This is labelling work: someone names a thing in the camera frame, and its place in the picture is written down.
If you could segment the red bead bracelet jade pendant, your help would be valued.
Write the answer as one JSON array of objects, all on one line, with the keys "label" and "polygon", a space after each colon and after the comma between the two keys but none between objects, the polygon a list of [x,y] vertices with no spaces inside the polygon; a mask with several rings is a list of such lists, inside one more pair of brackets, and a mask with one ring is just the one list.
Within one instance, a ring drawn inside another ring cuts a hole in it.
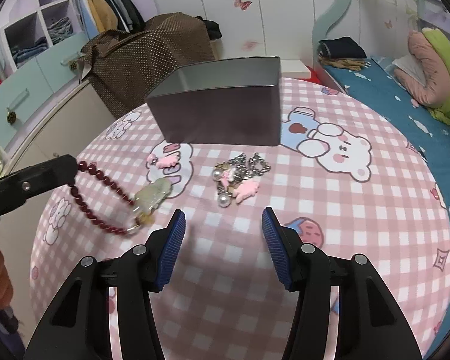
[{"label": "red bead bracelet jade pendant", "polygon": [[151,184],[146,185],[134,197],[125,193],[119,185],[107,177],[107,175],[93,163],[88,164],[85,161],[77,162],[78,172],[88,173],[95,177],[103,185],[111,189],[124,203],[127,203],[132,210],[134,217],[133,225],[113,226],[101,219],[95,214],[92,209],[85,202],[84,197],[79,189],[74,185],[70,185],[70,195],[77,204],[79,210],[85,217],[96,227],[106,233],[111,233],[119,236],[128,236],[135,233],[140,227],[150,222],[152,214],[159,205],[163,203],[172,192],[172,183],[167,178],[160,178]]}]

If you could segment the mint green drawer cabinet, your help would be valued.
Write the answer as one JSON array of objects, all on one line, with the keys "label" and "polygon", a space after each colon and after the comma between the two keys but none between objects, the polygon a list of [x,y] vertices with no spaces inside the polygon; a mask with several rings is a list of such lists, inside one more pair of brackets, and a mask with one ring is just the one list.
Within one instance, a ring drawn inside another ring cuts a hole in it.
[{"label": "mint green drawer cabinet", "polygon": [[18,68],[0,85],[0,146],[7,145],[21,127],[53,95],[78,80],[69,67],[88,42],[85,33],[77,33]]}]

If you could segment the pink bow pearl earrings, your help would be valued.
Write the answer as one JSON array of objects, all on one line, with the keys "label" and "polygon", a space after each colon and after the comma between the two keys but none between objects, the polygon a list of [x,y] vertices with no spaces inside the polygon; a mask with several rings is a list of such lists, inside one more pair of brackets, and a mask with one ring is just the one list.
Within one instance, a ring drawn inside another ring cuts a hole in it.
[{"label": "pink bow pearl earrings", "polygon": [[217,202],[221,208],[229,207],[233,201],[239,205],[254,197],[259,190],[259,181],[241,172],[238,166],[216,167],[212,177],[217,187]]}]

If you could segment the pink checkered cartoon tablecloth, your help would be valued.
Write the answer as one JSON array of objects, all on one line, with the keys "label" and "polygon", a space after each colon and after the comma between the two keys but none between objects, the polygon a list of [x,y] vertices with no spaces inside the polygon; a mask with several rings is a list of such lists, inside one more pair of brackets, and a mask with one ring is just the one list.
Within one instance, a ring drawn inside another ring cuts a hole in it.
[{"label": "pink checkered cartoon tablecloth", "polygon": [[[80,258],[116,258],[172,213],[187,230],[170,284],[152,297],[168,359],[279,359],[297,297],[277,279],[261,230],[271,207],[282,224],[327,254],[368,256],[401,306],[422,352],[450,309],[450,214],[421,154],[387,119],[359,100],[319,85],[283,81],[283,121],[290,136],[341,133],[342,146],[315,157],[290,141],[275,147],[170,144],[147,106],[101,132],[77,159],[95,164],[126,194],[167,178],[170,197],[152,222],[130,237],[94,226],[67,188],[53,192],[31,255],[31,304],[41,316]],[[254,197],[221,208],[212,173],[238,166],[259,181]],[[91,210],[113,226],[131,209],[88,173],[77,186]]]}]

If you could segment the brown dotted fabric cover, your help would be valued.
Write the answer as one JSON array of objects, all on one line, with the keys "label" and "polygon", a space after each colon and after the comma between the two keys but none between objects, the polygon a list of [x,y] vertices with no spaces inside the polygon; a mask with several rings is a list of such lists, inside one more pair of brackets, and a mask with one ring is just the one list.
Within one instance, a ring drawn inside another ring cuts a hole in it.
[{"label": "brown dotted fabric cover", "polygon": [[81,49],[75,61],[116,119],[145,104],[148,93],[181,66],[215,59],[206,24],[181,12],[159,15],[145,30],[107,30]]}]

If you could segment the lilac open shelf wardrobe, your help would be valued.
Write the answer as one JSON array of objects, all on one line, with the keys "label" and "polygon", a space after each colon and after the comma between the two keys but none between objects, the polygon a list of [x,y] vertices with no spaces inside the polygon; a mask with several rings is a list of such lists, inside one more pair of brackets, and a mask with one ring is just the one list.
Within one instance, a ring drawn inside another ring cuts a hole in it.
[{"label": "lilac open shelf wardrobe", "polygon": [[72,33],[82,31],[71,0],[4,0],[0,5],[0,70],[5,76],[17,70],[12,51],[31,47],[40,38],[53,47],[49,28],[62,18]]}]

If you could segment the grey metal tin box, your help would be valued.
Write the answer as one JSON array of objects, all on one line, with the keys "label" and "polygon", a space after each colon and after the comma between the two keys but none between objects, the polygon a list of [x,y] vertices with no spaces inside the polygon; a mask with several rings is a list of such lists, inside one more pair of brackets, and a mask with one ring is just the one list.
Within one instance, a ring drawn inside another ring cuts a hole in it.
[{"label": "grey metal tin box", "polygon": [[146,104],[170,143],[277,146],[280,83],[277,56],[221,59],[175,69]]}]

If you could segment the blue patterned bed sheet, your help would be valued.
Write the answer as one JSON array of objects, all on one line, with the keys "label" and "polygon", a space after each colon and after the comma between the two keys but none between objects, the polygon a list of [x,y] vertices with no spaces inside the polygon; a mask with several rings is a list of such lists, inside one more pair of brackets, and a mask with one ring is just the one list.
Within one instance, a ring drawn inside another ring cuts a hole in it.
[{"label": "blue patterned bed sheet", "polygon": [[433,119],[372,59],[357,72],[330,66],[323,69],[349,96],[379,113],[410,141],[433,173],[437,183],[434,197],[450,214],[450,127]]}]

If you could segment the hanging clothes row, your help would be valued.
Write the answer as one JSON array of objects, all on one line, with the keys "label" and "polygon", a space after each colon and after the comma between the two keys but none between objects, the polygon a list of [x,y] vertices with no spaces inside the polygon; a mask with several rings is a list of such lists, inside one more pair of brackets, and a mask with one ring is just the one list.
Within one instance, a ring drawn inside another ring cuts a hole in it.
[{"label": "hanging clothes row", "polygon": [[71,0],[89,40],[108,30],[139,33],[145,21],[131,0]]}]

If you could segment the pink pillow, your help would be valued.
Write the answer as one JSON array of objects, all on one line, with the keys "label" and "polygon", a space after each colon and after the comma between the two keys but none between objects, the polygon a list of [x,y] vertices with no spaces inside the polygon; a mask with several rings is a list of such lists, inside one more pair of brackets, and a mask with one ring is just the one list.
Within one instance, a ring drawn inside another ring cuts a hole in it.
[{"label": "pink pillow", "polygon": [[393,60],[393,74],[416,102],[428,108],[443,106],[450,97],[450,74],[423,33],[410,31],[408,54]]}]

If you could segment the black garment behind cover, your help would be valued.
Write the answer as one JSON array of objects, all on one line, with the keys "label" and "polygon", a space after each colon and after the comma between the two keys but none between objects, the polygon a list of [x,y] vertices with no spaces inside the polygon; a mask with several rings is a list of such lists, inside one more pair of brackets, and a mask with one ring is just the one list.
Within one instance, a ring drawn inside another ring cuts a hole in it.
[{"label": "black garment behind cover", "polygon": [[223,37],[218,23],[204,19],[202,16],[196,18],[204,24],[210,41],[217,41]]}]

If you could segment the red velvet bench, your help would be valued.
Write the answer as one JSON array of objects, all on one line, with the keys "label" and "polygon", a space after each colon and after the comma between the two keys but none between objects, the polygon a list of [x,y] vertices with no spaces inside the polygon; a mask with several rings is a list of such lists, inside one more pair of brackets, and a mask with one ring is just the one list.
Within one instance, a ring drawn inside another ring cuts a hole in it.
[{"label": "red velvet bench", "polygon": [[318,77],[317,73],[314,71],[312,67],[306,66],[306,71],[287,71],[285,69],[282,70],[282,77],[293,78],[297,80],[304,80],[310,83],[315,83],[322,85],[322,80]]}]

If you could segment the dark folded clothes pile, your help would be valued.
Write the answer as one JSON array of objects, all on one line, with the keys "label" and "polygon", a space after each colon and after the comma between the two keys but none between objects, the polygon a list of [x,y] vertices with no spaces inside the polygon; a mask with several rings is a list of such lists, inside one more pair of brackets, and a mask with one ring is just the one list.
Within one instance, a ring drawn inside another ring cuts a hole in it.
[{"label": "dark folded clothes pile", "polygon": [[368,66],[367,55],[351,37],[319,41],[318,60],[322,66],[360,71]]}]

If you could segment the white wardrobe with butterflies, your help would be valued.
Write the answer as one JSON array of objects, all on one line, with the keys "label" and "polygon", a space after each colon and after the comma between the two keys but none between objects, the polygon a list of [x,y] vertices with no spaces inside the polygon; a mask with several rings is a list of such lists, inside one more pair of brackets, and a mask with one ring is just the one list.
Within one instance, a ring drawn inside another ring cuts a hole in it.
[{"label": "white wardrobe with butterflies", "polygon": [[332,0],[154,0],[161,13],[182,12],[218,23],[218,56],[279,56],[310,64],[312,31]]}]

